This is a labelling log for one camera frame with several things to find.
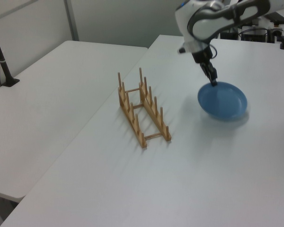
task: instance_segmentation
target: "blue bowl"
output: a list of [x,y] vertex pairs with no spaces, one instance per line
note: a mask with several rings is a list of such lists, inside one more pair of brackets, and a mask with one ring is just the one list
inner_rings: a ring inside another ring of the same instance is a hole
[[247,99],[237,87],[218,82],[218,85],[204,85],[198,93],[198,101],[203,110],[221,120],[234,120],[244,115]]

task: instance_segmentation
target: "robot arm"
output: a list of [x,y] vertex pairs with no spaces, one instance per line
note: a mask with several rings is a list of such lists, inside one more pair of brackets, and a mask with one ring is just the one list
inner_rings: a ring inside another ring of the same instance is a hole
[[221,31],[239,26],[267,13],[284,9],[284,0],[243,0],[224,6],[219,0],[188,0],[176,10],[176,21],[184,36],[180,53],[190,52],[213,86],[217,71],[210,63],[210,41]]

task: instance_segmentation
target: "white table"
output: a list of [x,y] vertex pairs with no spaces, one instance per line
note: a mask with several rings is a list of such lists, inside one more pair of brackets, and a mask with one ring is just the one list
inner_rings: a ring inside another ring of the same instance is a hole
[[0,196],[20,201],[146,48],[67,41],[0,88]]
[[182,43],[159,36],[124,80],[137,87],[142,67],[171,142],[141,149],[115,90],[2,227],[284,227],[284,51],[213,40],[218,80],[249,104],[221,122],[198,104],[208,80]]

